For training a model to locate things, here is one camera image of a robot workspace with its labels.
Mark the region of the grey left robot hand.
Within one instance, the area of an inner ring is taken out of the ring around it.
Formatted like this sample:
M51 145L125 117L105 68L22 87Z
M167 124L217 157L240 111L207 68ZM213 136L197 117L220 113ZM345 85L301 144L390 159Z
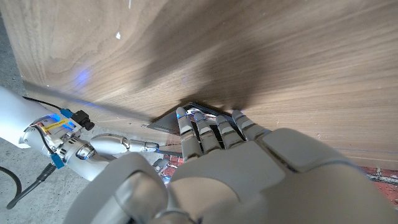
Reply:
M138 153L106 166L66 223L396 223L397 211L361 169L288 128L242 112L216 118L177 108L183 164L164 184Z

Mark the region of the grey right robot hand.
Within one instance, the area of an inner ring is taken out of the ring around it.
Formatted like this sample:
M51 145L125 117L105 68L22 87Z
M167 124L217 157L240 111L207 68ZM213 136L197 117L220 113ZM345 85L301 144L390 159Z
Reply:
M31 123L21 142L50 157L57 167L68 166L92 181L113 160L131 152L156 152L159 145L128 139L117 134L100 134L89 141L80 138L81 126L58 114L48 114Z

